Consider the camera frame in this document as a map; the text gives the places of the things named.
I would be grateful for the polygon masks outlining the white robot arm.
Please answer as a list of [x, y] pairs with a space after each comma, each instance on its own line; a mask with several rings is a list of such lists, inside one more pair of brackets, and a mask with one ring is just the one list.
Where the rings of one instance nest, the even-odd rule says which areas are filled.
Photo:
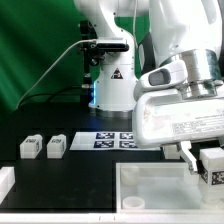
[[218, 0], [73, 1], [97, 35], [90, 110], [131, 118], [138, 147], [174, 145], [197, 172], [192, 143], [224, 136]]

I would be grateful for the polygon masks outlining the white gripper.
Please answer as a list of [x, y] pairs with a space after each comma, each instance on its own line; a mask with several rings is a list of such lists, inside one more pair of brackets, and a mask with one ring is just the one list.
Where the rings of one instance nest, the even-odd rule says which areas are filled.
[[177, 144], [192, 175], [198, 173], [190, 141], [224, 136], [224, 92], [216, 97], [183, 100], [176, 89], [147, 92], [132, 115], [134, 142], [139, 148]]

